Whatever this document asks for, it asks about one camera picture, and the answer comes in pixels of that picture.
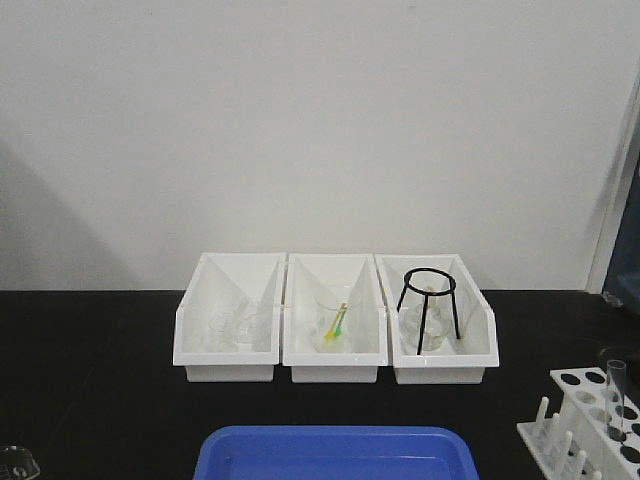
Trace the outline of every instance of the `blue plastic basin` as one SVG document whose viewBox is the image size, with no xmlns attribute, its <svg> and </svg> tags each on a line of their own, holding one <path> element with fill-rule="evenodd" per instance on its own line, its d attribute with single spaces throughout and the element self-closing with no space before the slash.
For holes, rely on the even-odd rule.
<svg viewBox="0 0 640 480">
<path fill-rule="evenodd" d="M 226 427 L 194 480 L 478 480 L 466 443 L 435 427 Z"/>
</svg>

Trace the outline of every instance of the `test tube rack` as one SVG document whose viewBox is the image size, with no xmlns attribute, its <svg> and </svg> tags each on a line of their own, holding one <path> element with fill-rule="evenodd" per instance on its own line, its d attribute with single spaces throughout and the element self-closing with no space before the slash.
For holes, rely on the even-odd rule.
<svg viewBox="0 0 640 480">
<path fill-rule="evenodd" d="M 547 480 L 639 480 L 640 414 L 629 397 L 621 438 L 607 433 L 606 374 L 597 367 L 552 370 L 562 389 L 559 413 L 545 418 L 549 399 L 542 397 L 535 422 L 519 423 L 518 432 Z"/>
</svg>

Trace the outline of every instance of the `white storage bin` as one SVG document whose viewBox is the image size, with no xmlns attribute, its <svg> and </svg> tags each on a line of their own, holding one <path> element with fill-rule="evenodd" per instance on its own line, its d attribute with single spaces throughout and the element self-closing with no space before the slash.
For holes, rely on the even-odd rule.
<svg viewBox="0 0 640 480">
<path fill-rule="evenodd" d="M 282 363 L 294 382 L 373 383 L 387 365 L 373 255 L 290 254 L 283 318 Z"/>
<path fill-rule="evenodd" d="M 493 310 L 458 255 L 376 255 L 375 260 L 387 301 L 393 368 L 399 384 L 480 383 L 485 367 L 499 365 Z M 423 350 L 422 355 L 417 355 L 417 348 L 408 340 L 409 334 L 404 328 L 407 324 L 403 323 L 401 328 L 400 323 L 407 320 L 409 311 L 420 309 L 423 297 L 408 290 L 400 313 L 396 307 L 404 287 L 405 273 L 422 267 L 441 270 L 455 279 L 461 338 L 456 339 L 455 329 L 451 328 L 439 348 Z M 445 277 L 434 275 L 431 279 L 433 285 L 418 288 L 446 290 Z M 436 308 L 453 321 L 449 295 L 431 297 L 429 301 L 430 306 L 437 301 Z M 415 328 L 418 329 L 415 335 L 419 337 L 419 325 Z"/>
<path fill-rule="evenodd" d="M 190 382 L 269 382 L 280 361 L 284 253 L 204 253 L 176 311 Z"/>
</svg>

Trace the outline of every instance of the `door frame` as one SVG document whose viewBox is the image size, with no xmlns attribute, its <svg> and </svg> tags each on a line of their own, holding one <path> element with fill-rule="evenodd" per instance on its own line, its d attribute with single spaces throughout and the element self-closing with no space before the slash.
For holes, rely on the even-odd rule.
<svg viewBox="0 0 640 480">
<path fill-rule="evenodd" d="M 636 80 L 622 119 L 620 141 L 616 149 L 611 175 L 607 181 L 609 184 L 609 201 L 602 219 L 598 243 L 585 286 L 585 290 L 589 293 L 602 292 L 639 156 L 640 68 L 638 68 Z"/>
</svg>

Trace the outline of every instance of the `black countertop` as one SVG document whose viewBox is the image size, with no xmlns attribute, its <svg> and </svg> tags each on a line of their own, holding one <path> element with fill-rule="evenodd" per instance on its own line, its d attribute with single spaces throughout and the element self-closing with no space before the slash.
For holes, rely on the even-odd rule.
<svg viewBox="0 0 640 480">
<path fill-rule="evenodd" d="M 0 445 L 22 445 L 42 479 L 190 479 L 226 425 L 431 425 L 469 445 L 484 480 L 541 480 L 516 423 L 562 395 L 549 370 L 624 357 L 636 381 L 640 318 L 599 296 L 485 291 L 499 368 L 479 385 L 188 383 L 172 366 L 182 292 L 0 292 Z"/>
</svg>

